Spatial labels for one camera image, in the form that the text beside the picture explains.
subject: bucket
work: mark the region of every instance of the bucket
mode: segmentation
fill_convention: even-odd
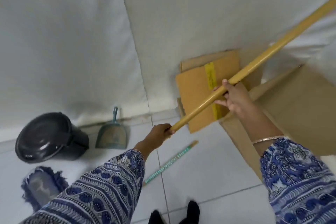
[[[75,160],[88,148],[87,134],[60,112],[45,113],[29,122],[15,143],[16,155],[26,163],[50,158]]]

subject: bracelet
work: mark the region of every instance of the bracelet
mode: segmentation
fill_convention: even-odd
[[[260,143],[260,142],[265,142],[265,141],[270,141],[270,140],[275,140],[275,139],[279,139],[283,136],[272,136],[272,137],[267,137],[267,138],[263,138],[263,139],[259,139],[257,141],[253,141],[252,145],[256,144],[256,143]]]

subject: person's left hand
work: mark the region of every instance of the person's left hand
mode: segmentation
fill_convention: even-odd
[[[154,126],[144,141],[146,141],[152,149],[159,148],[166,139],[175,133],[175,131],[169,129],[170,127],[171,125],[168,123]]]

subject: cardboard box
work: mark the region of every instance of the cardboard box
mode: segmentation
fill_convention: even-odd
[[[336,154],[336,87],[307,65],[254,87],[250,96],[285,135],[315,155]],[[232,113],[220,120],[248,165],[260,179],[259,155]]]
[[[181,95],[181,98],[177,99],[181,117],[194,110],[211,94],[204,67],[209,62],[213,62],[216,84],[221,85],[222,79],[229,79],[239,71],[242,62],[240,50],[221,51],[191,58],[180,63],[181,74],[176,76],[176,82]],[[261,77],[262,68],[244,78],[243,83],[250,89],[260,84]],[[200,130],[229,112],[224,106],[216,105],[215,110],[213,108],[213,106],[206,108],[189,122],[190,133]]]

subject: hand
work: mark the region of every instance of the hand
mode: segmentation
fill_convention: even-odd
[[[169,129],[170,127],[171,125],[168,123],[154,126],[144,141],[153,150],[159,148],[166,139],[175,133]]]
[[[226,100],[216,100],[216,104],[228,107],[228,109],[235,114],[241,114],[244,110],[254,105],[248,91],[241,82],[236,86],[233,86],[224,79],[222,83],[228,90],[228,92],[224,94]]]

